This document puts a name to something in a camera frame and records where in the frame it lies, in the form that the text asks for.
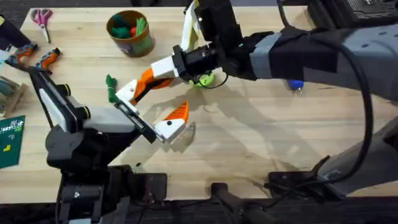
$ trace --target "cable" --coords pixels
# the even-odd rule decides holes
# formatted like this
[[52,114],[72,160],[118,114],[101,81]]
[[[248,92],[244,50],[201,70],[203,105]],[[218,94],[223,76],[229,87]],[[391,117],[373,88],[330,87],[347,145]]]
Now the cable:
[[220,205],[220,207],[223,209],[224,214],[225,214],[225,216],[226,216],[227,219],[228,219],[228,223],[229,223],[229,224],[233,224],[234,222],[233,222],[232,219],[231,219],[231,215],[230,215],[230,214],[228,213],[228,211],[225,209],[225,207],[224,207],[224,205],[223,205],[221,199],[217,197],[217,201],[218,201],[218,204]]
[[62,193],[62,188],[63,188],[63,181],[64,181],[64,177],[63,177],[63,174],[61,173],[60,187],[58,188],[57,199],[55,200],[55,224],[58,224],[58,213],[60,210],[60,200],[61,200],[61,193]]
[[142,218],[143,218],[144,213],[145,213],[146,210],[147,210],[147,208],[142,208],[141,214],[139,215],[139,219],[138,219],[138,221],[137,221],[137,224],[140,224],[140,222],[141,222],[141,220],[142,220]]
[[362,65],[358,62],[354,53],[352,53],[349,49],[347,49],[347,47],[345,47],[343,44],[337,43],[337,42],[334,42],[331,40],[327,40],[327,39],[322,39],[317,36],[311,37],[311,38],[313,40],[315,40],[316,42],[318,42],[319,44],[322,44],[322,45],[329,47],[333,50],[339,51],[347,59],[347,61],[353,68],[353,71],[356,75],[356,78],[358,79],[358,83],[359,83],[359,86],[361,89],[361,95],[362,95],[363,106],[364,106],[364,114],[365,114],[365,132],[364,132],[364,139],[363,139],[362,147],[361,147],[361,150],[358,154],[358,158],[355,161],[353,167],[346,174],[339,176],[335,179],[331,179],[331,180],[314,180],[314,181],[299,184],[296,187],[288,190],[285,194],[283,194],[281,197],[274,200],[271,204],[266,205],[265,207],[262,205],[263,209],[271,208],[271,207],[277,205],[284,198],[286,198],[288,195],[290,195],[292,192],[298,190],[299,188],[308,187],[310,185],[334,184],[334,183],[349,179],[361,168],[361,166],[366,158],[366,155],[368,154],[369,147],[371,145],[372,136],[373,136],[373,105],[372,105],[372,97],[371,97],[370,87],[368,84],[368,79],[365,76],[365,72],[363,70]]
[[284,6],[282,4],[282,0],[276,0],[276,2],[278,4],[279,15],[280,15],[280,18],[282,19],[282,23],[284,24],[285,27],[291,27],[291,25],[287,21],[286,14],[284,11]]
[[[210,202],[212,199],[213,198],[209,198],[209,199],[206,199],[206,200],[201,200],[201,201],[197,201],[197,202],[188,203],[188,204],[185,204],[185,205],[178,206],[176,209],[181,209],[181,208],[186,208],[186,207],[190,207],[190,206],[194,206],[194,205],[199,205],[201,203],[207,203],[207,202]],[[146,209],[153,210],[153,211],[164,211],[164,210],[168,209],[168,208],[164,208],[164,207],[163,208],[153,208],[153,207],[150,207],[148,205],[140,205],[140,204],[138,204],[136,202],[133,202],[133,204],[138,206],[138,207],[146,208]]]
[[226,83],[226,81],[228,80],[229,75],[228,75],[227,73],[225,73],[225,75],[226,75],[226,76],[225,76],[224,81],[223,81],[221,84],[219,84],[219,85],[217,85],[217,86],[214,86],[214,87],[207,87],[207,86],[205,86],[205,85],[202,84],[202,82],[200,81],[200,78],[198,79],[198,83],[199,83],[203,88],[206,88],[206,89],[208,89],[208,90],[211,90],[211,89],[214,89],[214,88],[218,88],[218,87],[224,85],[224,84]]

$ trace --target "green circuit board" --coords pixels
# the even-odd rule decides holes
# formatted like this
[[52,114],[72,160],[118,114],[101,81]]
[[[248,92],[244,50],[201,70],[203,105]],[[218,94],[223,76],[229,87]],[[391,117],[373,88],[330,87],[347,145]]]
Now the green circuit board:
[[0,168],[19,163],[25,116],[0,121]]

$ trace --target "wooden table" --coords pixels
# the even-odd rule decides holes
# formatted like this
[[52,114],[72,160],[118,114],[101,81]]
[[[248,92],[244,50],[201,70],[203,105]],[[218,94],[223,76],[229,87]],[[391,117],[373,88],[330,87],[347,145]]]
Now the wooden table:
[[[53,65],[52,78],[67,83],[81,103],[112,107],[107,102],[105,76],[120,86],[138,78],[151,62],[164,58],[179,44],[182,8],[139,8],[150,23],[155,49],[146,57],[131,59],[115,46],[105,30],[106,21],[126,8],[54,9],[48,30],[52,44],[44,42],[39,28],[27,17],[22,31],[40,45],[32,62],[58,47],[63,55]],[[276,7],[236,7],[244,35],[282,27]],[[289,21],[301,28],[313,25],[304,7],[287,7]],[[45,137],[49,131],[44,113],[27,74],[4,66],[2,74],[30,86],[17,107],[26,115],[18,166],[0,170],[0,203],[54,202],[60,172],[46,163]],[[219,80],[224,74],[217,70]],[[150,92],[138,108],[152,122],[188,100],[188,124],[196,122],[192,145],[134,142],[112,164],[142,163],[139,172],[165,172],[168,199],[208,198],[212,182],[227,182],[240,197],[266,197],[261,188],[268,172],[309,170],[322,157],[334,155],[363,136],[363,105],[358,91],[306,83],[295,95],[281,80],[250,82],[229,78],[215,90],[179,85]],[[375,130],[398,112],[388,101],[374,97]],[[397,184],[364,189],[354,195],[398,195]]]

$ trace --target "cup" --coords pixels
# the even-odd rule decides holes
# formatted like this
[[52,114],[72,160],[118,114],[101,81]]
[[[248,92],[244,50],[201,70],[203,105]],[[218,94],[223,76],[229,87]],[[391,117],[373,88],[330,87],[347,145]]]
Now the cup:
[[154,39],[149,33],[149,23],[147,18],[140,12],[134,10],[122,11],[119,14],[131,27],[137,26],[137,19],[144,18],[146,21],[146,27],[143,33],[131,37],[128,39],[119,39],[112,35],[112,28],[114,27],[113,16],[108,20],[106,24],[106,30],[111,36],[115,44],[119,49],[129,57],[142,57],[154,48]]

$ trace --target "pink scissors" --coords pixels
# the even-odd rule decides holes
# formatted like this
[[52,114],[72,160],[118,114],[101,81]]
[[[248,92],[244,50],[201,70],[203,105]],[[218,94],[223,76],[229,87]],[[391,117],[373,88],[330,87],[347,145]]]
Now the pink scissors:
[[52,11],[50,9],[34,9],[30,14],[30,18],[33,22],[37,23],[40,26],[40,29],[43,32],[45,40],[50,43],[49,33],[47,32],[47,21],[52,15]]

